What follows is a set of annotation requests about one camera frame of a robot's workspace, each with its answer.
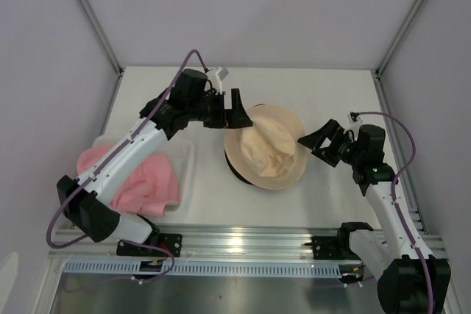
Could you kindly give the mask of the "beige bucket hat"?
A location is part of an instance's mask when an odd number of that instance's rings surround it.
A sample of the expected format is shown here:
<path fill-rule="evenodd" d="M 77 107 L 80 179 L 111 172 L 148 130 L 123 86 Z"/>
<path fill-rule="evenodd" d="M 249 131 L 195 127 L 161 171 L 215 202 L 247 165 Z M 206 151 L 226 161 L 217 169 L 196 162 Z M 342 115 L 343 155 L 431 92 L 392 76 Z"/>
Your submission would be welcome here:
<path fill-rule="evenodd" d="M 254 113 L 247 114 L 255 125 Z M 308 153 L 297 139 L 305 135 L 305 127 L 296 113 L 276 104 L 266 104 L 261 115 L 267 137 L 266 162 L 261 162 L 258 175 L 268 179 L 269 190 L 283 190 L 296 184 L 305 172 Z"/>

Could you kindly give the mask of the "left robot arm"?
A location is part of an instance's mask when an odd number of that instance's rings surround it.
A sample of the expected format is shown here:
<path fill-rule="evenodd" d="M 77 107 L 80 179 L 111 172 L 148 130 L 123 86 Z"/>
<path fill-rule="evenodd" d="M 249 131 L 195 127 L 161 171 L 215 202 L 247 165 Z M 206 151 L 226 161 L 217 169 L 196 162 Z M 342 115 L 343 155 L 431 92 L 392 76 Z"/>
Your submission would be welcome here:
<path fill-rule="evenodd" d="M 57 182 L 60 213 L 95 243 L 112 237 L 133 242 L 142 255 L 154 254 L 159 246 L 155 226 L 139 215 L 114 210 L 111 201 L 130 174 L 189 123 L 199 121 L 209 129 L 252 126 L 239 89 L 230 91 L 231 107 L 224 106 L 222 82 L 227 75 L 224 67 L 180 69 L 109 152 L 79 176 Z"/>

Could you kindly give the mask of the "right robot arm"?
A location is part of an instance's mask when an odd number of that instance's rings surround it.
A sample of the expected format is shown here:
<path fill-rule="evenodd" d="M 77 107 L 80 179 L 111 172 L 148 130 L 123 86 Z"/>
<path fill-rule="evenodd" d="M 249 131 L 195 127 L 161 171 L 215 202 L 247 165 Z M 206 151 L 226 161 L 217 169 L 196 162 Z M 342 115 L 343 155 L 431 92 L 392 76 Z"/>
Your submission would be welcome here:
<path fill-rule="evenodd" d="M 433 254 L 397 194 L 399 174 L 384 161 L 385 129 L 363 123 L 358 113 L 351 114 L 350 122 L 345 129 L 330 119 L 298 139 L 328 165 L 351 167 L 385 238 L 380 242 L 368 223 L 346 222 L 337 230 L 336 251 L 345 258 L 357 256 L 367 266 L 385 313 L 441 313 L 451 278 L 448 261 Z"/>

